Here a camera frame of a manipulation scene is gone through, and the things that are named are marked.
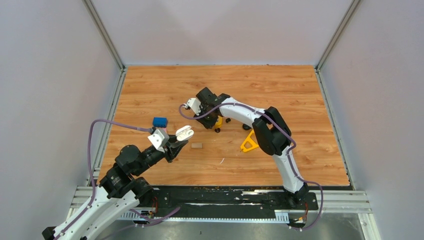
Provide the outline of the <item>white earbud charging case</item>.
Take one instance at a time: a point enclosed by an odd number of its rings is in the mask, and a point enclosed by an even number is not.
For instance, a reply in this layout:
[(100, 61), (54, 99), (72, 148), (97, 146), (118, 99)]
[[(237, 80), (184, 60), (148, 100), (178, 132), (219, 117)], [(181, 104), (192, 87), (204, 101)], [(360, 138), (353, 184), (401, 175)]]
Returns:
[(185, 125), (175, 132), (175, 136), (178, 142), (189, 140), (194, 135), (194, 130), (191, 125)]

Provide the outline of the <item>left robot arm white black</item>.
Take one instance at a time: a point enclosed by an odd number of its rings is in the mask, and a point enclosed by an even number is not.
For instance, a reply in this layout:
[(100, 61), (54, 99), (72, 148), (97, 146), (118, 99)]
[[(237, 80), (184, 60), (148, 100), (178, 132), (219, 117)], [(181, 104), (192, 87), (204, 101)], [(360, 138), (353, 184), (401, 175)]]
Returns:
[(124, 146), (115, 163), (95, 187), (95, 192), (68, 220), (43, 230), (45, 240), (94, 240), (125, 212), (149, 206), (153, 187), (141, 176), (162, 159), (171, 163), (188, 143), (171, 135), (158, 150), (154, 145), (140, 151), (136, 145)]

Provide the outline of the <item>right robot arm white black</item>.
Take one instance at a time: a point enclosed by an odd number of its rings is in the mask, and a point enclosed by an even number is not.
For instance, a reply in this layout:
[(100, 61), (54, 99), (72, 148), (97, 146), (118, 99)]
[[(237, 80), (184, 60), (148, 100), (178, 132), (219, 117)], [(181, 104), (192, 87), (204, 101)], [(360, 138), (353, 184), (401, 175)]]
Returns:
[(194, 118), (211, 129), (219, 117), (237, 120), (251, 128), (260, 149), (272, 156), (283, 181), (286, 204), (298, 209), (306, 201), (308, 184), (302, 179), (292, 153), (292, 133), (277, 108), (257, 108), (222, 93), (216, 95), (207, 87), (187, 101)]

